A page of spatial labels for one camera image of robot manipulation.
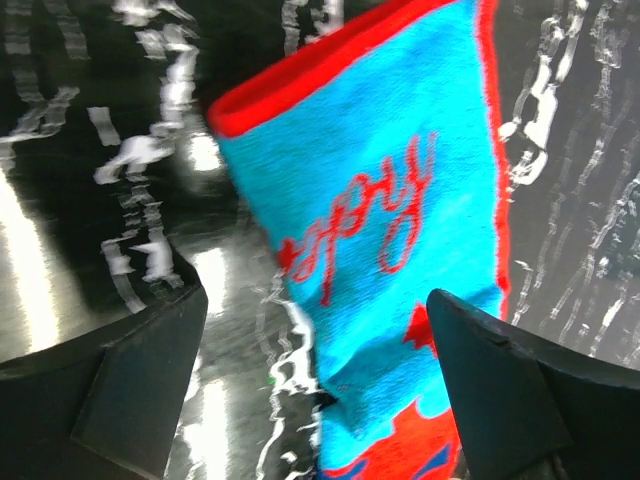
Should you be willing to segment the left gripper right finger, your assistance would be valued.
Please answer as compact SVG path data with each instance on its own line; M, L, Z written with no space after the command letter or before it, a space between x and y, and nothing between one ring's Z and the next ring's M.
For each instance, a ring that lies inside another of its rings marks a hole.
M639 373L521 330L454 295L427 300L474 479L636 479Z

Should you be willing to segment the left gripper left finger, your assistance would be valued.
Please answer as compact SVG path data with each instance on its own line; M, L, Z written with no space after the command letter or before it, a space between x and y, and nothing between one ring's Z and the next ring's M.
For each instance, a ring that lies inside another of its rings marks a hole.
M207 306L191 288L2 362L2 478L162 478Z

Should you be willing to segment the red blue patterned towel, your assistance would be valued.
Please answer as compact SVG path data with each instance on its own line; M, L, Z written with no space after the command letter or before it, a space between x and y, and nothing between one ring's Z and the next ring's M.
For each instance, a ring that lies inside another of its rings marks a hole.
M460 450L426 300L509 290L492 1L388 1L208 110L314 330L323 479L447 479Z

